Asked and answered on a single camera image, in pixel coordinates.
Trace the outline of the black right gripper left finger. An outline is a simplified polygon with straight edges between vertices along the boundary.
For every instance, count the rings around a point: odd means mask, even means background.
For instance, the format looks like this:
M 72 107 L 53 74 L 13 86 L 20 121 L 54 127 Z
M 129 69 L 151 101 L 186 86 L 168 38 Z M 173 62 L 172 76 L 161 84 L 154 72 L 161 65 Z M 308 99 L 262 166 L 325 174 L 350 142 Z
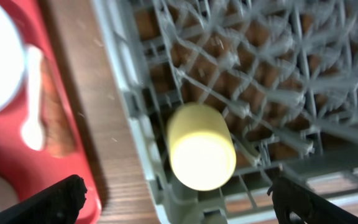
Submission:
M 0 224 L 74 224 L 86 201 L 83 178 L 71 175 L 0 212 Z

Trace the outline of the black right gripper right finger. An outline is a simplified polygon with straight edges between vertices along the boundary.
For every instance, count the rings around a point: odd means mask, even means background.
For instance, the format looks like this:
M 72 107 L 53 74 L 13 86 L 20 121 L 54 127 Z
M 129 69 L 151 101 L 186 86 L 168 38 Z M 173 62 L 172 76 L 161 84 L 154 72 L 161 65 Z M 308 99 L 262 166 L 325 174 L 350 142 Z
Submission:
M 286 177 L 277 177 L 267 194 L 279 223 L 358 224 L 357 216 Z

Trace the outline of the yellow cup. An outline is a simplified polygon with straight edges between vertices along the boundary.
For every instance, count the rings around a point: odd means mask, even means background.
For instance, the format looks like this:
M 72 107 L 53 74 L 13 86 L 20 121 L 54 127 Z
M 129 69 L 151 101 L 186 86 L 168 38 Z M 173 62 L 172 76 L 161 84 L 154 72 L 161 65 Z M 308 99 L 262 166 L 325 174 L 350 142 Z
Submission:
M 167 124 L 169 161 L 185 186 L 209 191 L 223 186 L 236 168 L 236 152 L 222 114 L 204 104 L 179 107 Z

